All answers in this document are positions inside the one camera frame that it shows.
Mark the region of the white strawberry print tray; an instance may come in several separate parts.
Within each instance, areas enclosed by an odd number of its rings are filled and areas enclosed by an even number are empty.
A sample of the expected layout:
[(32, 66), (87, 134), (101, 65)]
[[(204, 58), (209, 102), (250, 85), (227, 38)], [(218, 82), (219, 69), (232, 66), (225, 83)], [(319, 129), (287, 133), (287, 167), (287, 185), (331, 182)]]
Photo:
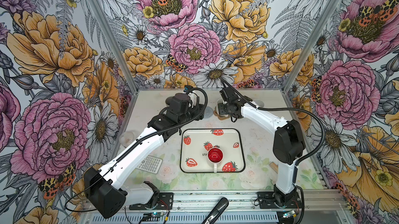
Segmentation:
[[(218, 149), (220, 162), (208, 153)], [(187, 129), (183, 132), (180, 168), (185, 173), (240, 173), (246, 168), (241, 134), (234, 128)]]

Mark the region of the aluminium front rail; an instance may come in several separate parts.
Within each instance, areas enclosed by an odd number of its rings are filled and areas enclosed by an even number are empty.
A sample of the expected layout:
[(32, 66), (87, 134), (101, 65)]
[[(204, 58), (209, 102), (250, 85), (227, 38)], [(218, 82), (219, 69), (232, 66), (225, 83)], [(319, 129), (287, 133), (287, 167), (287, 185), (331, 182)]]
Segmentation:
[[(174, 202), (170, 211), (202, 212), (211, 210), (223, 197), (229, 200), (228, 210), (258, 210), (261, 208), (256, 201), (257, 192), (259, 191), (175, 191), (171, 192), (174, 194)], [(310, 211), (348, 210), (347, 203), (338, 190), (305, 190), (304, 194), (297, 192), (301, 198), (301, 208), (263, 210), (278, 212), (302, 209)]]

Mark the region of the cork paw print coaster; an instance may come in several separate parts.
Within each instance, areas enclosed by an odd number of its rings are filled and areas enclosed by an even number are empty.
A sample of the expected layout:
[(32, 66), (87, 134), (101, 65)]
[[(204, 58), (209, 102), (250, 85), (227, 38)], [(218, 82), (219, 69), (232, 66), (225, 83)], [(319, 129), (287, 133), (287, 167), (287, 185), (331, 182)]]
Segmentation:
[(219, 120), (221, 120), (221, 121), (230, 119), (229, 116), (221, 116), (221, 115), (219, 115), (219, 114), (217, 114), (217, 113), (215, 113), (215, 116), (216, 116)]

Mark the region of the light blue mug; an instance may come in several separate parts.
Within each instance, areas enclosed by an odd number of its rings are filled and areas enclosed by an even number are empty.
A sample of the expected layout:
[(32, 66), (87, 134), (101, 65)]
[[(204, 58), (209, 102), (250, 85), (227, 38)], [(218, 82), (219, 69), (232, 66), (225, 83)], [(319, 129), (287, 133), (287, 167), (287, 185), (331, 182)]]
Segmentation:
[(263, 108), (265, 106), (265, 103), (260, 99), (254, 99), (254, 103), (261, 108)]

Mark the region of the grey metal mug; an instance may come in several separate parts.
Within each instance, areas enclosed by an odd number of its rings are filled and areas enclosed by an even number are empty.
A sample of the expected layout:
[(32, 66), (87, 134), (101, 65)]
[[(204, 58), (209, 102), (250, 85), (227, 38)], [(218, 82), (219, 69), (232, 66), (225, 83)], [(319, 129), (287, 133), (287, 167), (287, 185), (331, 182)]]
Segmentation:
[(168, 97), (168, 98), (165, 100), (165, 103), (166, 103), (166, 105), (168, 105), (168, 106), (174, 106), (174, 105), (176, 104), (175, 97), (174, 97), (174, 96), (173, 96), (173, 97)]

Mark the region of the wooden stick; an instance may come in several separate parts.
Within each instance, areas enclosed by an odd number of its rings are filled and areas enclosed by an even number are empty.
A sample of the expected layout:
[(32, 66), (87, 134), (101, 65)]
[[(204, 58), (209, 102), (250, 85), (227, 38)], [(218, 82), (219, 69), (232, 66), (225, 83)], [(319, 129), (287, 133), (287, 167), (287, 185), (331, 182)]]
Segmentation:
[(278, 173), (278, 165), (275, 164), (274, 162), (271, 162), (269, 164), (269, 166), (271, 167), (271, 169), (277, 174)]

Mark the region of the grey woven round coaster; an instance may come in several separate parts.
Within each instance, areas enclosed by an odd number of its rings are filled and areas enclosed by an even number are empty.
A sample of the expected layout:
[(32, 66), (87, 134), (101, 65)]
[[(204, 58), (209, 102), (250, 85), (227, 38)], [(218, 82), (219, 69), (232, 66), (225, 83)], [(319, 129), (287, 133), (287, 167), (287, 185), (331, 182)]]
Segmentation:
[(214, 115), (214, 109), (210, 106), (207, 106), (204, 111), (204, 119), (208, 119)]

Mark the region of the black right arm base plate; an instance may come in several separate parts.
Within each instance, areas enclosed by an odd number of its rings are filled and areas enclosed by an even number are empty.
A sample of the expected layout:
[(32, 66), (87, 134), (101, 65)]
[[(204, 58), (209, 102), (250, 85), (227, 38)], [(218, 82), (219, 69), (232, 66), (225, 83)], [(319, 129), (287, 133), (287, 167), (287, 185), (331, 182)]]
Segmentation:
[(259, 203), (261, 209), (299, 209), (302, 207), (300, 195), (295, 191), (290, 194), (272, 191), (257, 192), (256, 201)]

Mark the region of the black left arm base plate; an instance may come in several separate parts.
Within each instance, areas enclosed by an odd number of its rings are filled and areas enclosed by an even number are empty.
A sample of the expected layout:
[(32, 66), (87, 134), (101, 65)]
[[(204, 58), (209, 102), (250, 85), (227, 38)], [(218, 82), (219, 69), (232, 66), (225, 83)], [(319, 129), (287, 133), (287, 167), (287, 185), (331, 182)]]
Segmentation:
[(153, 197), (149, 203), (134, 204), (128, 207), (129, 210), (172, 210), (174, 202), (174, 194), (171, 192), (161, 192), (155, 201)]

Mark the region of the white scientific calculator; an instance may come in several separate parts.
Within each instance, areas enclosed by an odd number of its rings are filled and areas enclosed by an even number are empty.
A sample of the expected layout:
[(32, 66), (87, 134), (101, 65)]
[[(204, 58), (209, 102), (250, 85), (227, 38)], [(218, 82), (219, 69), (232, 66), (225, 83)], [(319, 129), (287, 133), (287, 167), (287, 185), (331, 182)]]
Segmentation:
[(142, 160), (137, 166), (138, 170), (157, 174), (161, 168), (163, 160), (158, 157), (147, 156), (144, 160)]

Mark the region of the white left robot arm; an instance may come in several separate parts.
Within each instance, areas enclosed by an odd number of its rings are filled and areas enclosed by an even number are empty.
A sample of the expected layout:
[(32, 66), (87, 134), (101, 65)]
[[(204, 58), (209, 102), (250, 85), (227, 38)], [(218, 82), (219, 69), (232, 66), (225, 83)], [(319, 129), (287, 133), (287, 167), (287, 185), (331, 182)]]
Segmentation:
[(164, 144), (180, 128), (202, 120), (205, 106), (185, 118), (181, 123), (169, 113), (152, 118), (140, 136), (100, 169), (89, 169), (84, 175), (85, 195), (103, 218), (114, 216), (122, 207), (139, 205), (155, 208), (159, 201), (159, 189), (145, 181), (135, 186), (125, 186), (130, 174), (155, 149)]

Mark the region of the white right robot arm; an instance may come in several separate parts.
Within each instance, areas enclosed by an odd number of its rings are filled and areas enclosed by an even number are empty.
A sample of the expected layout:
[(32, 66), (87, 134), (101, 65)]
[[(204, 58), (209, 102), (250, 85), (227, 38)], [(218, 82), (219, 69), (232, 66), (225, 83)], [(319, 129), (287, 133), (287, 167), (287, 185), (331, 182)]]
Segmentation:
[(234, 88), (225, 87), (220, 95), (223, 100), (218, 103), (220, 115), (249, 119), (274, 135), (272, 151), (278, 160), (278, 172), (272, 199), (276, 206), (287, 207), (297, 198), (297, 162), (305, 149), (300, 124), (277, 117), (271, 112), (279, 109), (262, 108), (248, 97), (239, 95)]

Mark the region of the black handheld device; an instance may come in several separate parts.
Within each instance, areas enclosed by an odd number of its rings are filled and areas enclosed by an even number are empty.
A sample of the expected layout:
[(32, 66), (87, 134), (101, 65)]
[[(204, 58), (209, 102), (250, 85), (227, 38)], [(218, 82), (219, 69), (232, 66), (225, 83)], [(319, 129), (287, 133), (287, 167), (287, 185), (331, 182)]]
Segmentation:
[(229, 200), (225, 197), (221, 198), (219, 202), (216, 204), (216, 206), (204, 219), (202, 224), (214, 224), (222, 215), (222, 213), (227, 209), (228, 206), (229, 206)]

